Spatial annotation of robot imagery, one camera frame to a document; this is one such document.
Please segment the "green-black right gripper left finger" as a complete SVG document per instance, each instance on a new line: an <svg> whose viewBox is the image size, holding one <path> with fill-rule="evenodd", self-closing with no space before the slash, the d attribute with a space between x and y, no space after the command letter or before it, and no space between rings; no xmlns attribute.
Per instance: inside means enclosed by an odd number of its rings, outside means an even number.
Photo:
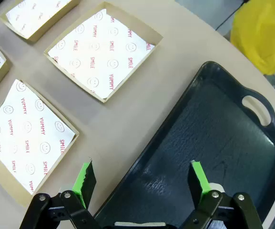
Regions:
<svg viewBox="0 0 275 229"><path fill-rule="evenodd" d="M75 229L95 229L97 222L88 211L96 178L92 162L84 163L70 190L54 197L36 194L22 220L21 229L56 229L61 221L69 220Z"/></svg>

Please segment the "green-black right gripper right finger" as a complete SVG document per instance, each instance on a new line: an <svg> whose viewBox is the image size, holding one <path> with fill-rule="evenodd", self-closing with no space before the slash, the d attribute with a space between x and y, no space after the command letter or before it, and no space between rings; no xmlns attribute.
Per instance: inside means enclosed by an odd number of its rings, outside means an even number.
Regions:
<svg viewBox="0 0 275 229"><path fill-rule="evenodd" d="M222 221L228 229L263 227L250 196L238 192L230 197L212 189L200 162L190 162L187 181L195 209L180 228L206 229L214 220Z"/></svg>

